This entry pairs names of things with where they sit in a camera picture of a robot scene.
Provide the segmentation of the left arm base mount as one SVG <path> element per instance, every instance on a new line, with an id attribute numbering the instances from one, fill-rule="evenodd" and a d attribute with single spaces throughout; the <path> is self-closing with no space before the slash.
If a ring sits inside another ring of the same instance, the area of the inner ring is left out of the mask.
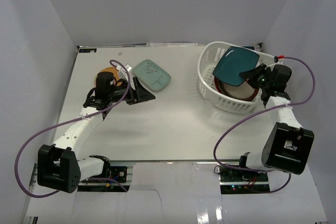
<path id="1" fill-rule="evenodd" d="M 126 193 L 132 181 L 132 166 L 110 166 L 105 175 L 97 175 L 84 180 L 78 186 L 79 192 Z"/>

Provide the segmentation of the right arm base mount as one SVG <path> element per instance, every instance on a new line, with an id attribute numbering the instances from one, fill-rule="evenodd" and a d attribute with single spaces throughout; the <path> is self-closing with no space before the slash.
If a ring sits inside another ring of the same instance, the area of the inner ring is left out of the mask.
<path id="1" fill-rule="evenodd" d="M 246 172 L 217 165 L 214 173 L 219 176 L 222 195 L 246 195 L 269 193 L 269 179 L 266 173 Z"/>

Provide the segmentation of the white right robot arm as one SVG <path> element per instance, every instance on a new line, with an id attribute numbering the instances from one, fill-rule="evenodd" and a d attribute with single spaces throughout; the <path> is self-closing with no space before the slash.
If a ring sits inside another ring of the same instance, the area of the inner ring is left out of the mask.
<path id="1" fill-rule="evenodd" d="M 262 90 L 261 100 L 265 111 L 271 113 L 274 126 L 261 152 L 247 152 L 240 157 L 238 177 L 245 182 L 250 181 L 255 177 L 256 170 L 301 174 L 312 148 L 314 133 L 298 122 L 290 97 L 285 92 L 292 75 L 291 69 L 283 65 L 271 68 L 261 64 L 239 75 L 252 88 Z"/>

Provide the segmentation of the dark teal square plate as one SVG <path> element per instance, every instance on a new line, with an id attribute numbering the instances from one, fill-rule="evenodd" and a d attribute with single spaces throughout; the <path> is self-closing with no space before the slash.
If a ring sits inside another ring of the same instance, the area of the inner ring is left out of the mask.
<path id="1" fill-rule="evenodd" d="M 230 86 L 240 86 L 245 80 L 241 72 L 253 70 L 259 61 L 259 54 L 243 47 L 230 46 L 217 63 L 213 76 Z"/>

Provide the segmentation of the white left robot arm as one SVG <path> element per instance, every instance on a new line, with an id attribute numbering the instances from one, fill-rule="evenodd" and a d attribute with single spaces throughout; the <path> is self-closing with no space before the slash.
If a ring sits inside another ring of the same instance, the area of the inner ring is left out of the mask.
<path id="1" fill-rule="evenodd" d="M 155 95 L 136 77 L 129 81 L 116 79 L 111 72 L 98 73 L 77 120 L 59 139 L 38 150 L 38 185 L 73 193 L 80 182 L 91 177 L 101 182 L 108 180 L 111 175 L 109 159 L 101 155 L 79 159 L 80 149 L 114 106 L 122 101 L 134 105 L 154 99 Z"/>

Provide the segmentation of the light teal rectangular plate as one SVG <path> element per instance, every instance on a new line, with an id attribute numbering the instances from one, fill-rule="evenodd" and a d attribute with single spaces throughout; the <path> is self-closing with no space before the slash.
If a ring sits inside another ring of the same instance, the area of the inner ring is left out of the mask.
<path id="1" fill-rule="evenodd" d="M 171 75 L 150 59 L 141 61 L 132 72 L 154 92 L 163 90 L 171 82 Z"/>

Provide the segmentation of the red rimmed beige bowl plate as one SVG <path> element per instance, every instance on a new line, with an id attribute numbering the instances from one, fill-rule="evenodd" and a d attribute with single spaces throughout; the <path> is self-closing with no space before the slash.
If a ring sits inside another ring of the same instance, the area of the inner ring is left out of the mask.
<path id="1" fill-rule="evenodd" d="M 252 101 L 259 92 L 259 89 L 252 88 L 247 82 L 240 86 L 231 86 L 221 82 L 216 77 L 214 78 L 214 85 L 219 93 L 242 101 Z"/>

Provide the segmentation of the orange woven round plate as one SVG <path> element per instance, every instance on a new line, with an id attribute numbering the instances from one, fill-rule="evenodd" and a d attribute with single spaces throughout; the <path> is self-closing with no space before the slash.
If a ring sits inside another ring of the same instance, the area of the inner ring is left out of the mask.
<path id="1" fill-rule="evenodd" d="M 122 86 L 122 81 L 118 82 L 120 79 L 124 79 L 124 75 L 122 73 L 119 73 L 119 70 L 116 68 L 116 67 L 107 67 L 107 68 L 104 68 L 102 70 L 99 71 L 99 73 L 101 72 L 110 72 L 113 74 L 113 76 L 115 77 L 115 85 L 117 87 L 119 86 Z"/>

